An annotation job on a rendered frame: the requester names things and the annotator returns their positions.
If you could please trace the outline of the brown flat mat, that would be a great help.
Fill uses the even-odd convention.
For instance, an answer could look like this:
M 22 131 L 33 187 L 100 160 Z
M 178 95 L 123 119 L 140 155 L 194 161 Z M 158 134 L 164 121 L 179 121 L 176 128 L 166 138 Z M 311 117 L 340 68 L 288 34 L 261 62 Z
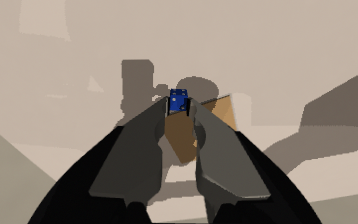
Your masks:
M 229 95 L 201 105 L 237 131 Z M 179 111 L 165 118 L 164 135 L 181 164 L 196 160 L 197 140 L 193 137 L 192 130 L 193 121 L 186 111 Z

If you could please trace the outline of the blue die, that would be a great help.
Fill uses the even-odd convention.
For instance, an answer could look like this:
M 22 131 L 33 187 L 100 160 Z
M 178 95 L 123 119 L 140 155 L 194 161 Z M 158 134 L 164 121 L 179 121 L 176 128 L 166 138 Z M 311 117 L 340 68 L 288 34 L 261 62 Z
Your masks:
M 186 89 L 170 90 L 170 110 L 186 111 L 188 94 Z

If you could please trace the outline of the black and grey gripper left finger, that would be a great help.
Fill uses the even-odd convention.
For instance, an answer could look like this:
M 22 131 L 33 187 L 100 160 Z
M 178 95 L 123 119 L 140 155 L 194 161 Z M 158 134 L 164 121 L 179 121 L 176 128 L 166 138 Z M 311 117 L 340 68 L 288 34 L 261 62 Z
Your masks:
M 60 177 L 27 224 L 116 224 L 125 222 L 131 202 L 147 210 L 161 189 L 158 142 L 169 112 L 165 96 L 117 126 Z

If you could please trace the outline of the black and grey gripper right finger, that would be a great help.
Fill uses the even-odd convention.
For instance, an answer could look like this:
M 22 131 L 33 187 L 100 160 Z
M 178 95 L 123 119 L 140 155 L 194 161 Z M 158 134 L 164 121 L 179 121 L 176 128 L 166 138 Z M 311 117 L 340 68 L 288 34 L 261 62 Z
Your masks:
M 322 224 L 296 185 L 242 132 L 191 97 L 186 112 L 197 140 L 196 186 L 209 224 L 224 203 L 236 207 L 241 224 Z

